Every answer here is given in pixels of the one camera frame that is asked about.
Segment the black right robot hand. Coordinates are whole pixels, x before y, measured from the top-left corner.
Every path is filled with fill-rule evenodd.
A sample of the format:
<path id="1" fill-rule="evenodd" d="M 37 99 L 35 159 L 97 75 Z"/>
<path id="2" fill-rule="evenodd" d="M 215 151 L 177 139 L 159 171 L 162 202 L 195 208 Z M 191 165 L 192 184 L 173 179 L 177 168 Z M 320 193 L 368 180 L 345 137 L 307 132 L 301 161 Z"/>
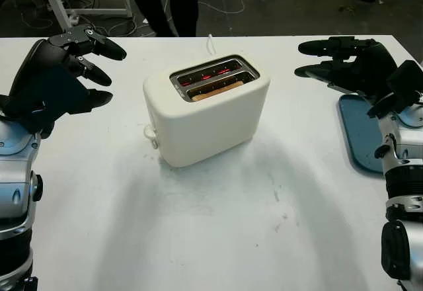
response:
<path id="1" fill-rule="evenodd" d="M 343 93 L 356 93 L 371 104 L 391 93 L 386 79 L 397 70 L 397 64 L 386 47 L 374 39 L 332 36 L 301 43 L 298 50 L 310 56 L 331 58 L 295 69 L 298 77 L 317 79 Z"/>

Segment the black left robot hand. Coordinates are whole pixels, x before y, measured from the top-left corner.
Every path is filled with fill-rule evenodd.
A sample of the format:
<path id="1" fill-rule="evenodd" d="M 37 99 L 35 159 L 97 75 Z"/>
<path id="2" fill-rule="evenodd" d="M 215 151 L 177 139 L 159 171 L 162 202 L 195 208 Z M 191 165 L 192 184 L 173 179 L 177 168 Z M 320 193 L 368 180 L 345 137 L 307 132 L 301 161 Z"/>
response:
<path id="1" fill-rule="evenodd" d="M 99 85 L 111 85 L 111 79 L 97 66 L 85 59 L 87 54 L 122 61 L 126 52 L 92 26 L 82 24 L 62 34 L 37 41 L 25 57 L 13 81 L 9 95 L 17 95 L 30 79 L 56 65 L 62 65 L 74 78 L 84 77 Z"/>

